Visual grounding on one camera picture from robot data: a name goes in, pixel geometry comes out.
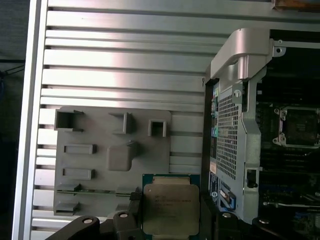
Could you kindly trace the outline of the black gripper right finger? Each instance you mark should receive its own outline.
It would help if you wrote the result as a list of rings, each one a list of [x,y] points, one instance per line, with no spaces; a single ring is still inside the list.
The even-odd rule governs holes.
[[[246,223],[235,214],[220,211],[212,198],[200,196],[199,238],[201,240],[283,240],[271,222],[254,218]]]

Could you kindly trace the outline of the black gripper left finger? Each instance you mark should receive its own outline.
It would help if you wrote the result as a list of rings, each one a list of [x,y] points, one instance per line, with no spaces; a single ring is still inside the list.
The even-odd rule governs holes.
[[[48,240],[141,240],[143,193],[130,194],[128,210],[119,211],[104,222],[95,216],[80,216],[49,236]]]

